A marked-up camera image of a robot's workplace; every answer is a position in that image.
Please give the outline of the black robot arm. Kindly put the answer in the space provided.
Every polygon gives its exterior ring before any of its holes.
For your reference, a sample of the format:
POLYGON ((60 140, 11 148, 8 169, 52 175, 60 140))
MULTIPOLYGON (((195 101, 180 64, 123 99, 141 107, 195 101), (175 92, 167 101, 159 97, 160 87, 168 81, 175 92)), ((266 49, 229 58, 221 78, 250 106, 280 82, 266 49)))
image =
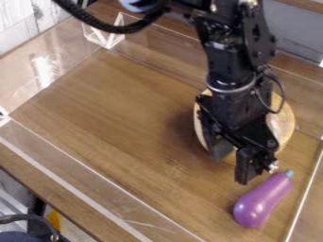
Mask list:
POLYGON ((263 0, 171 0, 196 30, 205 53, 205 92, 196 96, 196 124, 211 156, 236 153, 235 182, 272 169, 279 141, 266 119, 278 78, 267 66, 276 40, 263 0))

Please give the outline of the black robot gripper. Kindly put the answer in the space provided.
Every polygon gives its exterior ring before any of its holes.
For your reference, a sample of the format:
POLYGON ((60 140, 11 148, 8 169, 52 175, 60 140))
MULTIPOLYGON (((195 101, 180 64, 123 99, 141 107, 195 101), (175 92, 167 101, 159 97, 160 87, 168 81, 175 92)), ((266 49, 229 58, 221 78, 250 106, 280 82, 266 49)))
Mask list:
POLYGON ((279 142, 266 124, 272 88, 266 84, 242 92, 196 96, 208 152, 216 162, 236 150, 235 182, 247 183, 272 169, 279 142))

